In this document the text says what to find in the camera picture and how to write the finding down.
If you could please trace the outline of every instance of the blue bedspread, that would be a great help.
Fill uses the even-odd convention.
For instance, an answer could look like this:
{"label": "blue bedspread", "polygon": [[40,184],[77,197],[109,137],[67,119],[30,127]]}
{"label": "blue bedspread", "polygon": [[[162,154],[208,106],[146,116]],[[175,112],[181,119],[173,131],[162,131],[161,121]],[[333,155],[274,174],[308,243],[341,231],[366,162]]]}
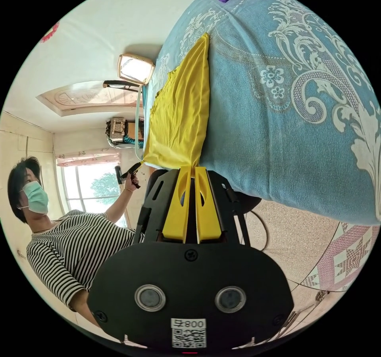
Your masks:
{"label": "blue bedspread", "polygon": [[343,40],[295,0],[195,0],[165,41],[154,98],[210,35],[210,117],[200,165],[236,191],[343,222],[381,222],[381,111]]}

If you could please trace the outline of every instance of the yellow shirt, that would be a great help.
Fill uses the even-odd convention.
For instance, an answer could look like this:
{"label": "yellow shirt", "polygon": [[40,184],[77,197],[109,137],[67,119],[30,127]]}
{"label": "yellow shirt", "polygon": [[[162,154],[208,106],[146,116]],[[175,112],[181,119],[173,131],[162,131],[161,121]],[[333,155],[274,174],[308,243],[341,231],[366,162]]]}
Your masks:
{"label": "yellow shirt", "polygon": [[209,35],[194,44],[157,93],[143,161],[167,169],[198,165],[209,119]]}

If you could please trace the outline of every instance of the face mask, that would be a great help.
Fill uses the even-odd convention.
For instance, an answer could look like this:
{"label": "face mask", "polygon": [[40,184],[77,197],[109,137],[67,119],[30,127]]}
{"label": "face mask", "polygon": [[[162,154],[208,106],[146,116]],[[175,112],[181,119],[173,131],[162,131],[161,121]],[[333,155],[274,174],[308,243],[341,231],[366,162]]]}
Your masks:
{"label": "face mask", "polygon": [[22,190],[25,192],[28,198],[29,205],[23,206],[19,209],[28,207],[29,210],[34,213],[48,213],[48,195],[43,190],[42,186],[38,183],[38,181],[32,181],[27,183]]}

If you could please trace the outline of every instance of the black and white striped shirt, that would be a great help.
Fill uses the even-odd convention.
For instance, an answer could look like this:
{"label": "black and white striped shirt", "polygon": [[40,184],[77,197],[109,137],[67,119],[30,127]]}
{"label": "black and white striped shirt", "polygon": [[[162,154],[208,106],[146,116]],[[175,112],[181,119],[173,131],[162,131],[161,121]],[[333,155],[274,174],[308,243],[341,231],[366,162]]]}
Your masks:
{"label": "black and white striped shirt", "polygon": [[27,259],[45,286],[70,308],[77,292],[90,290],[99,267],[132,245],[135,230],[113,224],[105,213],[71,210],[59,220],[52,229],[32,235]]}

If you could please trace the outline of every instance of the qr code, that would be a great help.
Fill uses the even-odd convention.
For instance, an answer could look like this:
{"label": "qr code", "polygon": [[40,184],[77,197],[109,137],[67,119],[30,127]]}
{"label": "qr code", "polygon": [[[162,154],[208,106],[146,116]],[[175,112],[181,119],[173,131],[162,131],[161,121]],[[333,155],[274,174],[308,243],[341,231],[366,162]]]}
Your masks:
{"label": "qr code", "polygon": [[174,348],[205,348],[206,329],[172,329]]}

